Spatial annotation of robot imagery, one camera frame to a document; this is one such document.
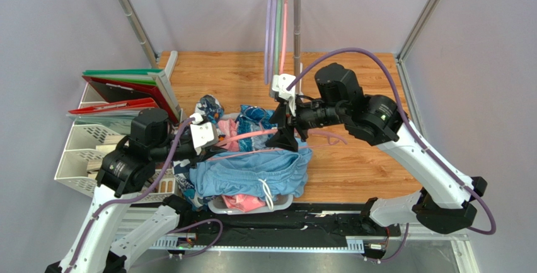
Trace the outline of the light blue shorts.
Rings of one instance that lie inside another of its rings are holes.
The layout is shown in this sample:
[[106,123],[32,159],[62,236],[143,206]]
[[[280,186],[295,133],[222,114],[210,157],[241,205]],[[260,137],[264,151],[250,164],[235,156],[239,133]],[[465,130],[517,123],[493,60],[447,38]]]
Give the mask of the light blue shorts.
[[307,169],[313,150],[299,143],[297,152],[269,149],[257,152],[226,152],[197,163],[189,179],[202,197],[245,194],[265,197],[270,194],[300,197],[308,181]]

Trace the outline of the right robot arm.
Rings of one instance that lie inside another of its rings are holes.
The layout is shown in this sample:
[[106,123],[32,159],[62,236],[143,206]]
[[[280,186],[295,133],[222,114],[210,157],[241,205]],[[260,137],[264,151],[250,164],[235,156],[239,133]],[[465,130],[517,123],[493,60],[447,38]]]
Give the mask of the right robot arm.
[[314,79],[319,98],[299,95],[290,74],[273,76],[270,90],[279,105],[270,119],[277,132],[268,147],[297,151],[311,129],[341,124],[351,136],[390,155],[422,186],[398,198],[369,199],[361,212],[368,226],[420,223],[444,235],[472,227],[477,215],[473,201],[487,188],[484,178],[469,177],[446,163],[394,100],[365,94],[350,69],[332,63]]

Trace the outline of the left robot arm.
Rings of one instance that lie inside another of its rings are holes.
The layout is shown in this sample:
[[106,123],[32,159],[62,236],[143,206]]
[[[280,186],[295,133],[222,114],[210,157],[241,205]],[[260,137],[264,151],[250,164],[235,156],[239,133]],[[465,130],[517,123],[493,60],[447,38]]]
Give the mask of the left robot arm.
[[174,161],[199,163],[221,152],[217,142],[216,126],[201,114],[174,129],[164,110],[142,110],[132,120],[129,135],[104,157],[84,223],[66,256],[47,272],[127,272],[161,237],[193,228],[191,205],[173,194],[149,219],[116,237],[129,207],[162,179],[157,164],[167,170]]

